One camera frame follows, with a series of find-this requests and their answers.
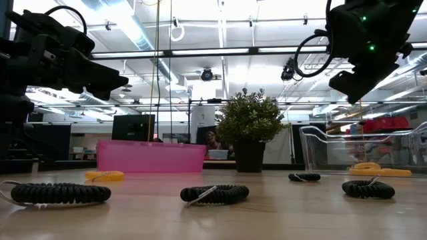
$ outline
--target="clear plastic container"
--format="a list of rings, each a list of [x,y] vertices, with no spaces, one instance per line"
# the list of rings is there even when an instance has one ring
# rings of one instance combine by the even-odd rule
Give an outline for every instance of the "clear plastic container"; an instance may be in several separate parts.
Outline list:
[[[228,150],[209,150],[210,159],[227,160]]]
[[[427,122],[412,131],[328,135],[300,128],[307,172],[427,177]]]
[[[124,173],[197,173],[205,153],[205,145],[100,140],[97,166]]]

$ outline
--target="yellow object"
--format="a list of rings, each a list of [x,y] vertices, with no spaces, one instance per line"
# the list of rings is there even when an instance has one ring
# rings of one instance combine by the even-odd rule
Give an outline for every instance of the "yellow object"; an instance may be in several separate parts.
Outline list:
[[[410,177],[412,172],[409,170],[401,169],[382,169],[385,171],[384,176],[397,176],[397,177]]]
[[[382,169],[377,163],[358,163],[348,170],[351,174],[355,175],[381,175],[389,177],[410,177],[412,172],[409,170],[401,169]]]
[[[96,181],[122,181],[125,178],[125,173],[121,171],[88,171],[85,173],[85,177]]]
[[[355,175],[377,176],[378,174],[379,175],[385,175],[386,174],[386,172],[382,169],[354,169],[354,168],[352,168],[352,169],[349,169],[349,171]]]
[[[377,163],[358,163],[353,166],[355,169],[381,169]]]

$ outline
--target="black monitor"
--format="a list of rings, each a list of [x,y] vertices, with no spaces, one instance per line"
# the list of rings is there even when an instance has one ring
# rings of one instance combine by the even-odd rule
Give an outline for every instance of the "black monitor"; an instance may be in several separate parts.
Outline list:
[[[155,115],[118,115],[114,116],[113,140],[153,141]]]

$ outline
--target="red object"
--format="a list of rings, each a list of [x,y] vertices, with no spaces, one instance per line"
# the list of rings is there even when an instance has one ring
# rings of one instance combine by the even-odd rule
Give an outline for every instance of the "red object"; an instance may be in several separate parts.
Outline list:
[[[408,120],[405,117],[380,117],[374,120],[367,120],[363,126],[363,131],[365,133],[370,133],[383,129],[405,128],[409,128]]]

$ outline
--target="wooden table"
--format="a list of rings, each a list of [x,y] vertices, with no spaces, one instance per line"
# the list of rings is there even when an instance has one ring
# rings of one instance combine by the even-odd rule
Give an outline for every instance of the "wooden table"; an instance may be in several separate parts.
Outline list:
[[[84,171],[0,176],[20,182],[83,183]],[[426,239],[427,179],[383,177],[397,192],[390,200],[353,199],[325,175],[294,183],[288,172],[261,174],[205,170],[203,174],[128,174],[104,204],[22,208],[0,199],[0,239]],[[184,187],[240,184],[250,188],[236,205],[184,208]]]

